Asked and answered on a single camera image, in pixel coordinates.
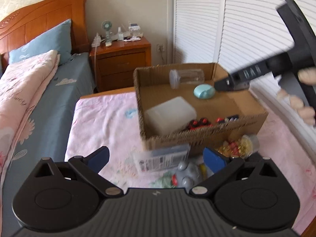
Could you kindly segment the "person's right hand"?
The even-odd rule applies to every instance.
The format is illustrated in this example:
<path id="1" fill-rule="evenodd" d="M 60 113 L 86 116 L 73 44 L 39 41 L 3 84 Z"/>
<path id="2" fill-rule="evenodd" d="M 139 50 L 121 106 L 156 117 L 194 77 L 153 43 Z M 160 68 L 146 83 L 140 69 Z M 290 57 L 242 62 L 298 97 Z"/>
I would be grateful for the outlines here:
<path id="1" fill-rule="evenodd" d="M 315 127 L 315 67 L 282 75 L 278 82 L 280 100 L 289 98 L 291 108 L 307 125 Z"/>

